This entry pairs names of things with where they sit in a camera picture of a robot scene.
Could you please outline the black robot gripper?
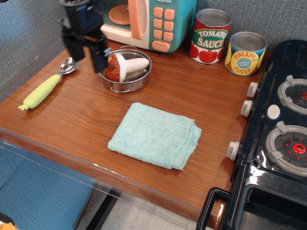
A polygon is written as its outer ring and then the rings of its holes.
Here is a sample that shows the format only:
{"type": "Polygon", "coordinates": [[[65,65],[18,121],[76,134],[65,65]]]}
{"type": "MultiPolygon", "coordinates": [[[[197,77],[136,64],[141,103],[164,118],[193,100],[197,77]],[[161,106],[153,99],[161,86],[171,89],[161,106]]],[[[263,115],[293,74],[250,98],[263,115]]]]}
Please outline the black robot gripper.
{"type": "Polygon", "coordinates": [[[110,49],[106,36],[100,31],[106,4],[100,0],[60,0],[66,17],[62,24],[63,42],[76,62],[84,59],[83,47],[90,48],[92,63],[96,73],[108,67],[110,49]]]}

